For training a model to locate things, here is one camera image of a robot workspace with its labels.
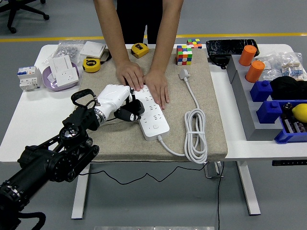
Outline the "person's left hand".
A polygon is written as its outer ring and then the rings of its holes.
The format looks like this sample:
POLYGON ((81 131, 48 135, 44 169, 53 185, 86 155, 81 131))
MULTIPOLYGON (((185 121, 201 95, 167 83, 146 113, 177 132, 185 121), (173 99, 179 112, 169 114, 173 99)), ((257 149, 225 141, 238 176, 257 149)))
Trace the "person's left hand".
POLYGON ((143 81, 148 87, 154 102, 164 110, 165 105, 169 103, 168 84, 165 74, 159 70, 149 70, 143 77, 143 81))

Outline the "person's right hand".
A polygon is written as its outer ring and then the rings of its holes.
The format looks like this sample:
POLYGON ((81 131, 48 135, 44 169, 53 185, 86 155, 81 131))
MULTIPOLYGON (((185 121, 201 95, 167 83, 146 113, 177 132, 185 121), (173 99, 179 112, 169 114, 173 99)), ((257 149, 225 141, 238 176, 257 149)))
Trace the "person's right hand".
POLYGON ((121 84, 128 85, 136 91, 140 91, 143 88, 143 71, 134 62, 124 60, 117 63, 116 76, 121 84))

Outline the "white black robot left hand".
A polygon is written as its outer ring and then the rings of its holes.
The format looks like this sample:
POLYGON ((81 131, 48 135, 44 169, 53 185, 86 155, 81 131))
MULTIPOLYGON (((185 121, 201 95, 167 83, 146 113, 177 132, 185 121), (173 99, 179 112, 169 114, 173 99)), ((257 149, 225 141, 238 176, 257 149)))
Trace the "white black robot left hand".
POLYGON ((109 84, 99 94, 97 101, 94 111, 100 124, 106 122, 110 114, 132 122, 140 120, 144 113, 142 102, 136 99, 134 90, 129 86, 109 84))

